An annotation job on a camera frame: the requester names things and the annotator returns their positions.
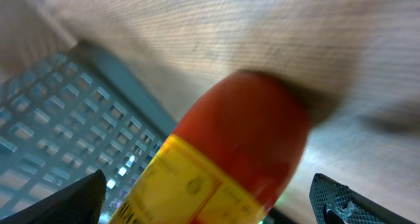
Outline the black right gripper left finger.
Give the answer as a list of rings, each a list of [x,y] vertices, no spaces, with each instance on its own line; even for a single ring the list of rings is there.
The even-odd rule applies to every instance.
[[[97,224],[106,196],[102,170],[1,220],[1,224]]]

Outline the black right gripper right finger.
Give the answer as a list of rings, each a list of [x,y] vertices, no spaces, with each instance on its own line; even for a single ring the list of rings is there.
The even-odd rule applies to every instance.
[[[413,224],[321,173],[313,177],[309,199],[322,224]]]

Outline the red sauce bottle green cap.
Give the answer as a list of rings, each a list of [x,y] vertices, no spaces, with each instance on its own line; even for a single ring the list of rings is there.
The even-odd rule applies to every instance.
[[[235,72],[184,115],[112,223],[258,223],[295,173],[311,128],[276,78]]]

